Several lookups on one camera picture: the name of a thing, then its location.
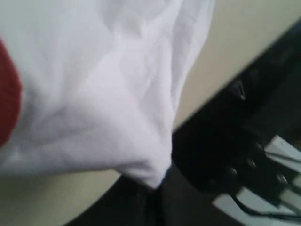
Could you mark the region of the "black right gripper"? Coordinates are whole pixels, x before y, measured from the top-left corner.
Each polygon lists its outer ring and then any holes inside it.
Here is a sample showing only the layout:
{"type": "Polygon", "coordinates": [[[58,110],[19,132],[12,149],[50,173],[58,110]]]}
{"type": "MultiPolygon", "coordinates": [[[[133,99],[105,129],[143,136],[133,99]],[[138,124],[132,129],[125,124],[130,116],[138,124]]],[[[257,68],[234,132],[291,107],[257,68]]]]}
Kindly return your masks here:
{"type": "Polygon", "coordinates": [[[173,133],[173,161],[198,191],[220,194],[218,177],[228,171],[237,155],[238,141],[246,136],[259,138],[243,124],[278,87],[278,82],[244,85],[237,81],[219,91],[173,133]]]}

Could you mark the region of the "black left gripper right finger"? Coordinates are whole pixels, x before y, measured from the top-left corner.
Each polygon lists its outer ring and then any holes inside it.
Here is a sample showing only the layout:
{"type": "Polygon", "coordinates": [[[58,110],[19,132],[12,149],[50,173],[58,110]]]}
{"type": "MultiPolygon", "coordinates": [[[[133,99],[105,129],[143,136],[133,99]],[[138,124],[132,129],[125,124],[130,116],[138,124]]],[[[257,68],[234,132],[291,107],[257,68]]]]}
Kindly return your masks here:
{"type": "Polygon", "coordinates": [[[241,226],[211,204],[181,174],[175,165],[155,191],[157,226],[241,226]]]}

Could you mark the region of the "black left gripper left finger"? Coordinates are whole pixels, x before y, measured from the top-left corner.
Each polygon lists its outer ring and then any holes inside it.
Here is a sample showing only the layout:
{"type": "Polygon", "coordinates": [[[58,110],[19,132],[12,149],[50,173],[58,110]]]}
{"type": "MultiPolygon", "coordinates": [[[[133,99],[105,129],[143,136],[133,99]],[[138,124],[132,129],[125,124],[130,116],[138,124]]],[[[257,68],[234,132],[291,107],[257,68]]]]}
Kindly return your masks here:
{"type": "Polygon", "coordinates": [[[161,226],[157,192],[121,176],[68,226],[161,226]]]}

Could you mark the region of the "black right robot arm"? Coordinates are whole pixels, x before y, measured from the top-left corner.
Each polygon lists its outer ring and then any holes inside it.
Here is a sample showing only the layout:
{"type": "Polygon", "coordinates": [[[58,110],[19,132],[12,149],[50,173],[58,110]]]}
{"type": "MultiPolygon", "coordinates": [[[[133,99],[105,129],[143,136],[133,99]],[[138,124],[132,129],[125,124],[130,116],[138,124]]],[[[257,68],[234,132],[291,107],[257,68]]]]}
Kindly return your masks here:
{"type": "Polygon", "coordinates": [[[272,154],[277,138],[301,138],[301,25],[296,24],[173,135],[173,160],[204,193],[250,189],[272,204],[298,169],[272,154]]]}

